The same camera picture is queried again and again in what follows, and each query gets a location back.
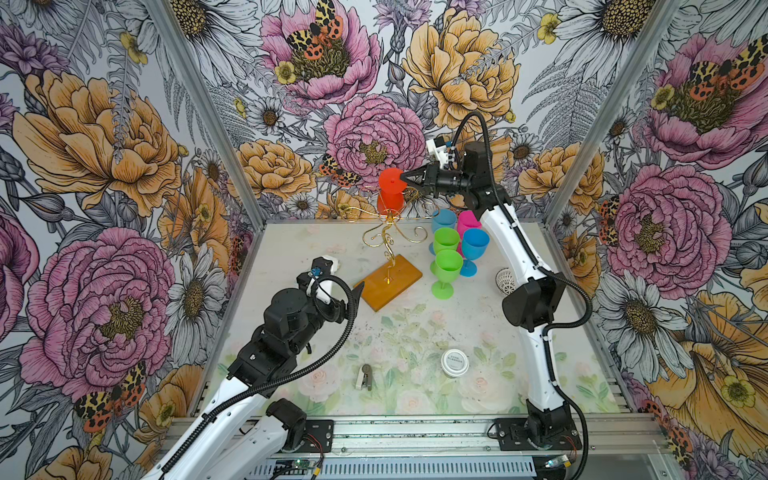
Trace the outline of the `light blue wine glass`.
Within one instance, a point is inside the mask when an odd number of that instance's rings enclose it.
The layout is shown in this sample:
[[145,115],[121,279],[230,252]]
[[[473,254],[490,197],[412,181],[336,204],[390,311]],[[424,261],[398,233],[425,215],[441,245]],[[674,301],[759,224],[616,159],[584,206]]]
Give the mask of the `light blue wine glass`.
[[[451,211],[450,209],[444,209],[440,210],[433,218],[432,218],[432,232],[433,232],[433,241],[434,241],[434,232],[437,231],[440,228],[448,227],[455,229],[457,224],[457,215]],[[429,245],[429,251],[431,254],[435,255],[434,248],[433,248],[433,242]]]

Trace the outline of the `cyan wine glass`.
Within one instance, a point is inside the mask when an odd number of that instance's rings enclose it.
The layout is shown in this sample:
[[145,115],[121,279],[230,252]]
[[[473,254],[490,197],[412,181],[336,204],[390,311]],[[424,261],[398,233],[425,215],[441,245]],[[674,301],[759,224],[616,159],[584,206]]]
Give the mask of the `cyan wine glass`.
[[478,267],[475,263],[482,257],[490,243],[489,235],[480,228],[472,228],[465,231],[462,242],[463,266],[460,275],[473,277],[477,274]]

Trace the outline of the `red wine glass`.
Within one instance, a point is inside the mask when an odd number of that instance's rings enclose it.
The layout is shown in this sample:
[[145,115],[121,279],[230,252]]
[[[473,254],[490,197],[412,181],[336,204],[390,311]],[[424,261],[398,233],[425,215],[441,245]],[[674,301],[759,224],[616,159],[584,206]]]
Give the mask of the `red wine glass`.
[[399,213],[403,209],[407,184],[401,179],[402,173],[399,168],[388,168],[381,172],[377,200],[377,210],[380,214]]

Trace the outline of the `green wine glass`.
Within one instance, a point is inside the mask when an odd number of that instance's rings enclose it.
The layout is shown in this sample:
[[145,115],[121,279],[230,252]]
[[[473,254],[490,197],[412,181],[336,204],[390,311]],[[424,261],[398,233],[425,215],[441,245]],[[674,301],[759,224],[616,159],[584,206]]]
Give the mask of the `green wine glass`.
[[443,227],[434,232],[433,248],[435,255],[443,251],[448,251],[448,271],[456,279],[463,267],[463,258],[458,253],[460,236],[457,230]]
[[454,294],[452,283],[460,276],[463,258],[455,250],[442,250],[436,254],[433,265],[437,280],[432,285],[432,294],[439,300],[447,300]]

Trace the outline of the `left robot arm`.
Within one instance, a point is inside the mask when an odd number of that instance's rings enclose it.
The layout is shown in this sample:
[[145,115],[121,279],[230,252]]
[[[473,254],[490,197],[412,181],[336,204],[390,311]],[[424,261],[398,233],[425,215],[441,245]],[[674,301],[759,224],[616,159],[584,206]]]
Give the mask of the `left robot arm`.
[[[365,285],[350,287],[330,273],[301,274],[293,288],[275,293],[264,322],[241,348],[204,411],[146,473],[148,479],[243,479],[281,450],[297,449],[307,415],[291,401],[271,400],[281,386],[326,364],[349,338]],[[310,365],[298,357],[327,323],[344,329]]]

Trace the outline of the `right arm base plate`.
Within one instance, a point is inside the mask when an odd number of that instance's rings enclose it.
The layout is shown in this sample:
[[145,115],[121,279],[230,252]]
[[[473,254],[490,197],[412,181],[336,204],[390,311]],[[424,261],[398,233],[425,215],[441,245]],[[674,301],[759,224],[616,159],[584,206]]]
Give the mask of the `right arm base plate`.
[[492,421],[486,435],[495,440],[501,451],[580,450],[582,439],[573,420],[546,430],[531,426],[529,418],[501,417]]

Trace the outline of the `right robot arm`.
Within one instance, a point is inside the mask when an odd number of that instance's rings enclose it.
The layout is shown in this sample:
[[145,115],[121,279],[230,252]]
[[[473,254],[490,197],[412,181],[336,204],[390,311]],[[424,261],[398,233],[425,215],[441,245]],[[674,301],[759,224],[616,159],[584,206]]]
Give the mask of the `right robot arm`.
[[511,197],[495,180],[484,116],[478,111],[466,114],[455,129],[455,137],[471,120],[480,125],[481,141],[460,145],[452,140],[438,145],[431,149],[429,163],[402,173],[400,178],[430,196],[462,195],[465,208],[496,242],[514,275],[516,287],[505,296],[501,309],[507,322],[522,331],[529,381],[527,418],[522,426],[513,428],[505,427],[502,420],[495,421],[496,438],[516,440],[538,451],[552,450],[563,442],[579,456],[565,476],[579,479],[590,453],[588,425],[582,409],[562,388],[553,339],[557,329],[584,326],[593,312],[592,301],[576,282],[549,267],[523,231]]

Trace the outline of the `magenta wine glass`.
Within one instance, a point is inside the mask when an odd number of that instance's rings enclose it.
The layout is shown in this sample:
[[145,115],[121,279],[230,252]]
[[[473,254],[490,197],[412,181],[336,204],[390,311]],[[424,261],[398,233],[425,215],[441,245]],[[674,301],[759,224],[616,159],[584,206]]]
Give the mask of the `magenta wine glass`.
[[457,218],[456,230],[459,233],[460,238],[464,237],[467,230],[480,229],[482,223],[476,218],[472,211],[462,211]]

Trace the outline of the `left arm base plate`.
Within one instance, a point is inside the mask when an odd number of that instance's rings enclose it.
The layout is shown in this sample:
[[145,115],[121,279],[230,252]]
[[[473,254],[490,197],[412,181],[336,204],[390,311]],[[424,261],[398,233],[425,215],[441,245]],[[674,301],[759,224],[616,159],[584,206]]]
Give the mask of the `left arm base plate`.
[[332,451],[336,422],[309,419],[301,434],[291,430],[285,446],[279,453],[327,454]]

